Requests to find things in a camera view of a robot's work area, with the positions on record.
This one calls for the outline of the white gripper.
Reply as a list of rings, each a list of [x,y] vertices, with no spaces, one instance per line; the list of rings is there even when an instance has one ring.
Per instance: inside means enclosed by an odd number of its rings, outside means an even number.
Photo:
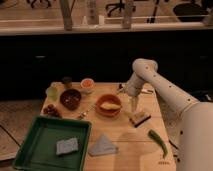
[[[127,81],[124,89],[125,92],[131,96],[131,111],[134,112],[138,105],[138,95],[141,93],[142,87],[144,85],[144,80],[140,78],[137,74],[133,73],[130,79]]]

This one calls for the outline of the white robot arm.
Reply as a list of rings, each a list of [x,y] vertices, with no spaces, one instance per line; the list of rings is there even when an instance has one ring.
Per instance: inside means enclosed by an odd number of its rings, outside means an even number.
[[[154,60],[136,59],[125,92],[137,97],[143,85],[149,83],[179,114],[181,133],[176,171],[213,171],[213,103],[200,102],[158,74],[157,68]]]

